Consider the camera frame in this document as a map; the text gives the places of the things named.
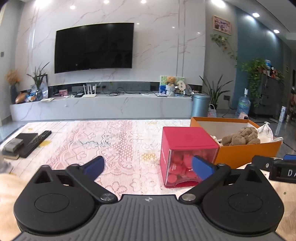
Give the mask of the clear plastic bag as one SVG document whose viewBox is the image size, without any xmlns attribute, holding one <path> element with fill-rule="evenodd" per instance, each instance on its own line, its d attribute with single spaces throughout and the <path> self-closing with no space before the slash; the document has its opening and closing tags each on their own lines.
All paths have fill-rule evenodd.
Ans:
<svg viewBox="0 0 296 241">
<path fill-rule="evenodd" d="M 274 137 L 269 125 L 270 123 L 265 121 L 262 126 L 257 128 L 257 138 L 260 140 L 260 143 L 283 142 L 283 137 Z"/>
</svg>

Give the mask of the brown plush toy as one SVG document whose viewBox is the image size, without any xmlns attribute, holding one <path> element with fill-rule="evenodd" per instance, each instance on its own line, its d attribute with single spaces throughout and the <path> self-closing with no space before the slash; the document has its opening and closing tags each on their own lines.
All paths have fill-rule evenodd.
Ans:
<svg viewBox="0 0 296 241">
<path fill-rule="evenodd" d="M 260 144 L 257 138 L 257 129 L 254 127 L 241 128 L 237 133 L 232 133 L 222 138 L 223 146 L 239 146 Z"/>
</svg>

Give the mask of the orange cardboard box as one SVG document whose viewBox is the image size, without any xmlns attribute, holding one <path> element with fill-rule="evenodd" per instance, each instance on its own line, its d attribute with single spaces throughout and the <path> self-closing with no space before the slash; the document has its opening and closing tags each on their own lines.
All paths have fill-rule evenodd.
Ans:
<svg viewBox="0 0 296 241">
<path fill-rule="evenodd" d="M 215 163 L 238 168 L 256 155 L 275 157 L 283 138 L 275 138 L 269 123 L 262 126 L 236 118 L 192 117 L 191 127 L 202 127 L 216 142 L 219 150 Z"/>
</svg>

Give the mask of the black notebook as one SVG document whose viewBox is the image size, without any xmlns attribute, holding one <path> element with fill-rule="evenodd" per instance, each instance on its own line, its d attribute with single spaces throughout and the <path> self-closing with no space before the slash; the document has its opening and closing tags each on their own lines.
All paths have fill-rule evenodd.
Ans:
<svg viewBox="0 0 296 241">
<path fill-rule="evenodd" d="M 15 138 L 4 145 L 1 154 L 4 158 L 17 160 L 20 152 L 31 142 L 38 134 L 37 133 L 20 133 Z"/>
</svg>

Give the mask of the blue water jug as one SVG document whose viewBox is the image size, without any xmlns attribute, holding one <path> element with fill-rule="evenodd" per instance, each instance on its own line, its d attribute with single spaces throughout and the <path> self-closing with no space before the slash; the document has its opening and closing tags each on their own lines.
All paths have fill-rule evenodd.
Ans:
<svg viewBox="0 0 296 241">
<path fill-rule="evenodd" d="M 250 106 L 251 106 L 251 102 L 248 97 L 248 89 L 245 88 L 244 95 L 239 98 L 235 116 L 238 118 L 241 113 L 248 115 Z"/>
</svg>

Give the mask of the dark cabinet with ivy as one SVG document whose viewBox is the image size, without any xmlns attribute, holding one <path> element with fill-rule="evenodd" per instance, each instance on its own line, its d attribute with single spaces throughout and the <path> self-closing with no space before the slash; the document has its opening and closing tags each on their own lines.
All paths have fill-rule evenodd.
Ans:
<svg viewBox="0 0 296 241">
<path fill-rule="evenodd" d="M 276 118 L 280 114 L 285 78 L 270 60 L 255 58 L 242 64 L 247 72 L 251 116 Z"/>
</svg>

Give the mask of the green potted floor plant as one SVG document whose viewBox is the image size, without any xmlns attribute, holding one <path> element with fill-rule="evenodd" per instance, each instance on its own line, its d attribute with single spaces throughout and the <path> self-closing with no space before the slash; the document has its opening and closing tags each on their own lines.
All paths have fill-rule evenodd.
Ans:
<svg viewBox="0 0 296 241">
<path fill-rule="evenodd" d="M 212 83 L 210 83 L 206 77 L 200 76 L 200 78 L 201 78 L 203 84 L 205 85 L 206 94 L 208 94 L 208 96 L 210 96 L 210 104 L 212 104 L 215 108 L 217 108 L 219 97 L 222 94 L 229 92 L 229 90 L 224 90 L 223 88 L 227 84 L 230 84 L 231 82 L 233 82 L 233 80 L 230 80 L 230 81 L 227 81 L 226 83 L 221 84 L 223 74 L 220 76 L 220 78 L 216 84 L 213 81 L 212 81 Z"/>
</svg>

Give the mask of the grey metal trash bin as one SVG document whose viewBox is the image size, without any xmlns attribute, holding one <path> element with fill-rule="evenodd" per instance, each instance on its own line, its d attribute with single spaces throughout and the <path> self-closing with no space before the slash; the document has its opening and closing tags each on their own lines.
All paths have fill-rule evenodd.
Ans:
<svg viewBox="0 0 296 241">
<path fill-rule="evenodd" d="M 210 96 L 202 93 L 192 95 L 191 117 L 207 117 L 210 104 Z"/>
</svg>

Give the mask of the lace patterned tablecloth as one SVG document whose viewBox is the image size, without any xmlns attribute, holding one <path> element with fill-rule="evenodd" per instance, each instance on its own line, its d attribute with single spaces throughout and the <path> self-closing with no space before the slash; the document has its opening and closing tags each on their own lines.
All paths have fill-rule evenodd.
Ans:
<svg viewBox="0 0 296 241">
<path fill-rule="evenodd" d="M 105 159 L 97 183 L 123 194 L 174 194 L 185 188 L 166 188 L 159 164 L 165 126 L 190 125 L 189 120 L 77 120 L 27 123 L 19 133 L 51 135 L 27 158 L 12 161 L 10 174 L 1 174 L 1 193 L 17 197 L 42 165 L 65 169 L 97 156 Z"/>
</svg>

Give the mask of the white marble tv console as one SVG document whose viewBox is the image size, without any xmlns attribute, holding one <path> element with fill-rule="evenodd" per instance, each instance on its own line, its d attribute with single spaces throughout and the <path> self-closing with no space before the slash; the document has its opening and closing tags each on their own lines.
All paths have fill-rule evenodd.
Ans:
<svg viewBox="0 0 296 241">
<path fill-rule="evenodd" d="M 152 93 L 59 97 L 10 106 L 14 121 L 189 118 L 191 109 L 189 97 L 157 97 Z"/>
</svg>

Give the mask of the white wifi router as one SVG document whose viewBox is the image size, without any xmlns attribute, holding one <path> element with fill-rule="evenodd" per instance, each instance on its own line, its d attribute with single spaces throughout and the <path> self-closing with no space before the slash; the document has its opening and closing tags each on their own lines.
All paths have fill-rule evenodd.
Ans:
<svg viewBox="0 0 296 241">
<path fill-rule="evenodd" d="M 96 97 L 96 90 L 97 90 L 97 84 L 91 85 L 86 84 L 83 85 L 84 94 L 82 98 L 93 98 Z"/>
</svg>

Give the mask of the teddy bear bouquet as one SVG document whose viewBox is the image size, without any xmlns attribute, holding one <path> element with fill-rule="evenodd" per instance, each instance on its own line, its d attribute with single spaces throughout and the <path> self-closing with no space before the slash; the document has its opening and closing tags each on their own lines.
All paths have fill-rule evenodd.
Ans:
<svg viewBox="0 0 296 241">
<path fill-rule="evenodd" d="M 174 76 L 167 76 L 166 77 L 166 95 L 167 96 L 174 96 L 175 95 L 175 81 L 176 78 Z"/>
</svg>

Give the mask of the dark vase dried flowers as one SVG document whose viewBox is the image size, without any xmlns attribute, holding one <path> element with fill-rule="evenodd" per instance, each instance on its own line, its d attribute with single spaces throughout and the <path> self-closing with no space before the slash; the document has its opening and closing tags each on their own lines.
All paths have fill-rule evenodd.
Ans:
<svg viewBox="0 0 296 241">
<path fill-rule="evenodd" d="M 20 83 L 18 71 L 15 69 L 9 70 L 5 76 L 5 80 L 8 82 L 10 86 L 11 103 L 15 104 L 16 98 L 18 96 L 16 86 Z"/>
</svg>

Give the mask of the framed wall picture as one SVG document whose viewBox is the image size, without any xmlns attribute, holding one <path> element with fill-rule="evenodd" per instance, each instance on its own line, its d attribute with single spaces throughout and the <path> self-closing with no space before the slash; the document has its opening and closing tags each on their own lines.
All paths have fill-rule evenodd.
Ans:
<svg viewBox="0 0 296 241">
<path fill-rule="evenodd" d="M 223 18 L 213 15 L 213 29 L 225 33 L 227 35 L 232 35 L 231 23 Z"/>
</svg>

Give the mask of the black wall television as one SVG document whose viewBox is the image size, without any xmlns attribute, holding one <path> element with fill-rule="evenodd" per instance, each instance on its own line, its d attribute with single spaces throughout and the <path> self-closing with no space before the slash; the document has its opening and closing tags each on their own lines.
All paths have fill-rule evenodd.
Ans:
<svg viewBox="0 0 296 241">
<path fill-rule="evenodd" d="M 134 23 L 100 23 L 56 31 L 54 71 L 132 68 Z"/>
</svg>

